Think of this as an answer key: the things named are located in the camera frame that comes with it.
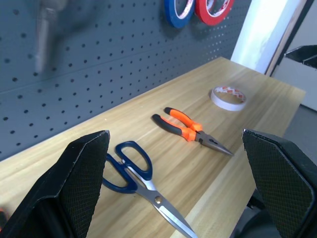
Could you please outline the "grey pegboard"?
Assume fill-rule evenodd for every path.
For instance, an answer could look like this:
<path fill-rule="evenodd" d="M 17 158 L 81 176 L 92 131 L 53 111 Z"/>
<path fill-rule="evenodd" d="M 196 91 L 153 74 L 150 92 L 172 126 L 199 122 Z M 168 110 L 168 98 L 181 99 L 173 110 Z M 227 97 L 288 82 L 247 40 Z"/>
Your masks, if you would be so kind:
<path fill-rule="evenodd" d="M 0 0 L 0 161 L 218 57 L 231 58 L 252 0 L 216 26 L 172 27 L 163 0 L 70 0 L 43 72 L 39 0 Z"/>

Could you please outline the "red tape roll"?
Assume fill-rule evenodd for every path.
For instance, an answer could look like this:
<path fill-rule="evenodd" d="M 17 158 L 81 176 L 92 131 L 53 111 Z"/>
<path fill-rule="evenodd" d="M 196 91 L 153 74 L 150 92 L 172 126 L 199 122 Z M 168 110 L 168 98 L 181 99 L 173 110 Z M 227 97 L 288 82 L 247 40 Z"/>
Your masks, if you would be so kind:
<path fill-rule="evenodd" d="M 235 0 L 223 0 L 219 7 L 217 0 L 196 0 L 195 14 L 199 19 L 209 26 L 221 23 L 231 11 Z"/>

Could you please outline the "blue tape roll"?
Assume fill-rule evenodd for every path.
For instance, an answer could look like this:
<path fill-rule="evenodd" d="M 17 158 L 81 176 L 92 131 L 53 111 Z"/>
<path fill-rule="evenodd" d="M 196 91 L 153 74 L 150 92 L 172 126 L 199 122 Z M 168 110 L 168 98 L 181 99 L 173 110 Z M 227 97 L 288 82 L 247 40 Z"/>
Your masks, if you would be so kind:
<path fill-rule="evenodd" d="M 181 14 L 177 13 L 176 0 L 164 0 L 164 12 L 169 24 L 175 28 L 182 28 L 190 21 L 194 9 L 195 0 L 187 0 L 186 6 Z"/>

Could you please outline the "white tape roll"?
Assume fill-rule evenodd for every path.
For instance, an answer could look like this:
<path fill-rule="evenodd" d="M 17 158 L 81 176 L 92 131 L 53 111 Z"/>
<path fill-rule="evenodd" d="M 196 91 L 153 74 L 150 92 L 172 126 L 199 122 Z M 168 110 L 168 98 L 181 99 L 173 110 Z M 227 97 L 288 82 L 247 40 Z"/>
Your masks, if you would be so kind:
<path fill-rule="evenodd" d="M 239 103 L 227 102 L 218 96 L 219 93 L 232 95 L 238 99 Z M 212 102 L 218 107 L 232 112 L 243 110 L 247 102 L 247 98 L 243 92 L 241 92 L 239 89 L 229 86 L 214 87 L 211 89 L 210 98 Z"/>

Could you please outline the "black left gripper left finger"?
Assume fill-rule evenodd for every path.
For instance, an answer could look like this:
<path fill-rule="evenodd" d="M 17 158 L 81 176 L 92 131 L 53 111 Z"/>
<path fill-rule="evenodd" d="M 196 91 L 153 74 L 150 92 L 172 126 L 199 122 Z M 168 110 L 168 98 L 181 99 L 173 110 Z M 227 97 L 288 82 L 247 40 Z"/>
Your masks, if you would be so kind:
<path fill-rule="evenodd" d="M 0 238 L 86 238 L 103 181 L 110 132 L 68 144 L 31 187 Z"/>

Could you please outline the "blue handled scissors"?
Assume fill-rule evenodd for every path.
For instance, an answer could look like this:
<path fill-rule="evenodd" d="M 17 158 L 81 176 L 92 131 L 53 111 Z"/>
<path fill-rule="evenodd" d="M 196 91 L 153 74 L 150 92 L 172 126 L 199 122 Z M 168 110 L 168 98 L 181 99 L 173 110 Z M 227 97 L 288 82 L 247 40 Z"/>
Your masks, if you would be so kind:
<path fill-rule="evenodd" d="M 135 149 L 146 161 L 147 169 L 143 170 L 130 160 L 124 153 L 124 148 Z M 107 188 L 123 194 L 137 193 L 148 200 L 157 211 L 186 238 L 198 238 L 191 226 L 178 210 L 160 194 L 153 183 L 153 165 L 148 154 L 135 141 L 126 141 L 116 145 L 115 152 L 121 159 L 116 161 L 113 156 L 107 154 L 106 161 L 109 162 L 121 177 L 126 181 L 125 187 L 117 186 L 103 178 L 103 185 Z"/>

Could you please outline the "orange black needle-nose pliers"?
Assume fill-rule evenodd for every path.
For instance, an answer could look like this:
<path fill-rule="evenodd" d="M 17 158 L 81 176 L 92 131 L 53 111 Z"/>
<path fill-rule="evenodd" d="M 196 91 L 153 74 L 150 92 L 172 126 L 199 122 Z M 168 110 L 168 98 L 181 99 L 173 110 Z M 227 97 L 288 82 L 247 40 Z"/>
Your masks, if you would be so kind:
<path fill-rule="evenodd" d="M 185 127 L 176 125 L 164 117 L 154 114 L 152 115 L 153 121 L 167 132 L 182 136 L 186 141 L 197 141 L 201 145 L 217 150 L 224 154 L 233 156 L 234 154 L 224 147 L 219 141 L 203 130 L 203 126 L 194 120 L 190 119 L 185 113 L 171 108 L 164 108 L 164 112 L 182 122 Z"/>

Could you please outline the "silver metal pegboard hook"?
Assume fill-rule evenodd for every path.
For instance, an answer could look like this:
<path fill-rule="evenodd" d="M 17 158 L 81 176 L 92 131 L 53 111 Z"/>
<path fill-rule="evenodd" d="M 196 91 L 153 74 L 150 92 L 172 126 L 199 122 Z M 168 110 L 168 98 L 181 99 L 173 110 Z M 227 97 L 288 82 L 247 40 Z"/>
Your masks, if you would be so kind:
<path fill-rule="evenodd" d="M 35 54 L 37 73 L 45 70 L 58 15 L 65 9 L 67 2 L 68 0 L 38 0 Z"/>

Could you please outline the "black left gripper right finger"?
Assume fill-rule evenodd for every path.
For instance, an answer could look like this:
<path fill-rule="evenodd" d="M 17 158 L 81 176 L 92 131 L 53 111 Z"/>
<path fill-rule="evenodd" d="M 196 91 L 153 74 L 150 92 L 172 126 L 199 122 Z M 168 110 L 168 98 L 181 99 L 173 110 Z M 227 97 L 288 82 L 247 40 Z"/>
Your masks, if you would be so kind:
<path fill-rule="evenodd" d="M 282 238 L 317 238 L 317 165 L 293 142 L 245 129 L 253 178 Z"/>

